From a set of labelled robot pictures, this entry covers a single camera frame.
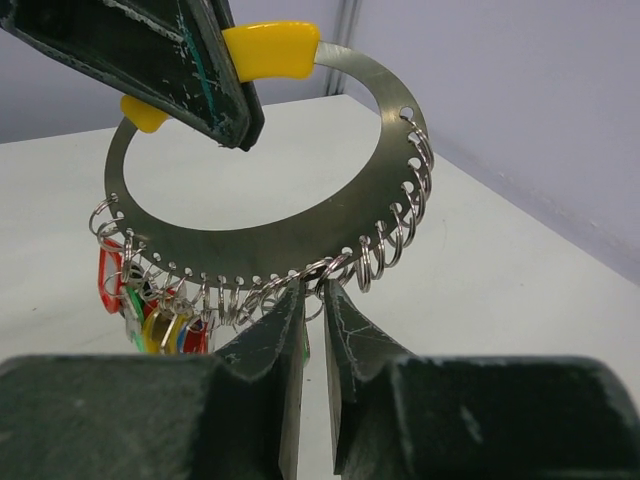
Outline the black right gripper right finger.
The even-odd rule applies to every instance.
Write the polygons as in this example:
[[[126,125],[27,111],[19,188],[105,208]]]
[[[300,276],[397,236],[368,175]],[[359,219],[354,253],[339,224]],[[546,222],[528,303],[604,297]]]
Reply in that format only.
[[[344,479],[635,479],[639,412],[584,356],[419,356],[324,284],[333,469]]]

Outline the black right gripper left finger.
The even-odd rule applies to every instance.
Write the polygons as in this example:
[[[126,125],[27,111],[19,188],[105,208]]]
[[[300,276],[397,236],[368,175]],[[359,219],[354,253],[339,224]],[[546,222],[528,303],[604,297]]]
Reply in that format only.
[[[304,287],[223,348],[1,366],[5,479],[293,479]]]

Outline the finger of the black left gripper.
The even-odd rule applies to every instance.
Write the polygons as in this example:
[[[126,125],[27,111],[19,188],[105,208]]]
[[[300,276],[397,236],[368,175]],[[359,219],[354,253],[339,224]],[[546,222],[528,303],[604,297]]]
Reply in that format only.
[[[54,61],[228,148],[250,145],[250,86],[223,31],[226,1],[4,1],[1,27]]]
[[[214,67],[213,103],[216,126],[223,144],[243,151],[252,149],[264,127],[265,117],[254,83],[242,80],[224,36],[235,27],[229,1],[201,1],[202,20],[210,29],[205,40]]]

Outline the metal keyring with coloured keys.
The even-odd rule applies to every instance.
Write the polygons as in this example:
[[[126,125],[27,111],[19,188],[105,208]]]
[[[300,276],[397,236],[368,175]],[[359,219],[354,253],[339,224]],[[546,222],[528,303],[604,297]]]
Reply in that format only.
[[[277,213],[242,228],[178,226],[136,202],[124,178],[127,150],[137,133],[157,130],[165,116],[134,98],[122,100],[99,205],[111,219],[90,229],[100,246],[103,304],[125,312],[128,336],[142,351],[182,351],[191,335],[249,322],[297,280],[311,295],[329,279],[368,291],[413,242],[432,192],[434,154],[419,106],[401,80],[360,52],[312,37],[245,73],[253,80],[297,76],[317,65],[370,92],[381,119],[377,145],[358,174],[326,199],[299,180],[231,184],[248,214]]]

